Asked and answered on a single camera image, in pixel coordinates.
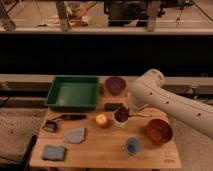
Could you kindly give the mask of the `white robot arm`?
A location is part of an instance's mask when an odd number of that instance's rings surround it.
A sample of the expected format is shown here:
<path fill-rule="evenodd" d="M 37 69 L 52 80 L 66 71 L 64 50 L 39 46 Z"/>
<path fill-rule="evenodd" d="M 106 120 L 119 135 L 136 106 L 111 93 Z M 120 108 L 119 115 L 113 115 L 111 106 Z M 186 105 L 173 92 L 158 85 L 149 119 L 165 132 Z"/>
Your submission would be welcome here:
<path fill-rule="evenodd" d="M 213 106 L 163 89 L 164 81 L 164 75 L 157 69 L 150 69 L 134 80 L 127 96 L 129 108 L 137 112 L 151 105 L 213 139 Z"/>

